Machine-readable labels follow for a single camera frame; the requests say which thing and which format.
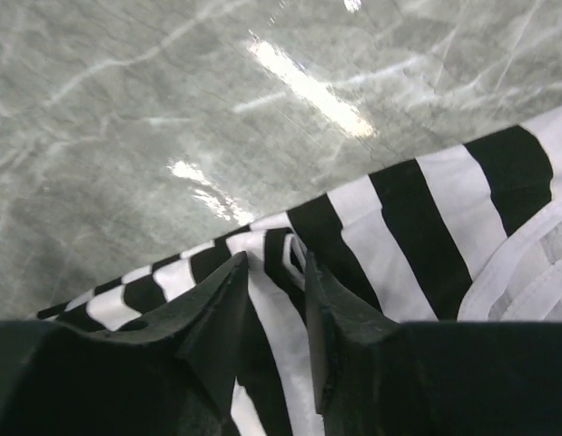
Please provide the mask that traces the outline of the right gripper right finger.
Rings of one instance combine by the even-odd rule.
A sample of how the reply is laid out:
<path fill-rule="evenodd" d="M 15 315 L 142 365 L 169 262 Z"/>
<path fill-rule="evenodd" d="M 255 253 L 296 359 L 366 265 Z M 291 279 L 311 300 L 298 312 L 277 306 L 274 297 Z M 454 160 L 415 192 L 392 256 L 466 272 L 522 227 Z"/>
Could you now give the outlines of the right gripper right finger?
<path fill-rule="evenodd" d="M 329 435 L 562 435 L 562 322 L 394 322 L 313 255 L 305 301 Z"/>

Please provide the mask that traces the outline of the black white striped tank top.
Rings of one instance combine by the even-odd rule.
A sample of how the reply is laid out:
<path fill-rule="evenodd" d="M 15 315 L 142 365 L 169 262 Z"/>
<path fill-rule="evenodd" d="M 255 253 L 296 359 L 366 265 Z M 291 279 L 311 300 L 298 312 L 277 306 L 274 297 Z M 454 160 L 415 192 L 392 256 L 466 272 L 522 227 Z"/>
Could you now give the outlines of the black white striped tank top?
<path fill-rule="evenodd" d="M 37 318 L 117 330 L 249 260 L 246 342 L 228 435 L 321 435 L 304 257 L 395 322 L 562 321 L 562 106 L 398 163 L 136 269 Z"/>

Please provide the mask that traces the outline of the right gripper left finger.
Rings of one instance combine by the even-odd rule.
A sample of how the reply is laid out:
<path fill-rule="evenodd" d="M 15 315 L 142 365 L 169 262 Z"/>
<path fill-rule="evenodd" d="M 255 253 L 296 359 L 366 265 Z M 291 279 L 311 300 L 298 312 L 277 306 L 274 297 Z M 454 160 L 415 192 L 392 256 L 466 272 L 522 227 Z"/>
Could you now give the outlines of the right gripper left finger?
<path fill-rule="evenodd" d="M 248 259 L 116 332 L 0 321 L 0 435 L 220 435 L 231 422 Z"/>

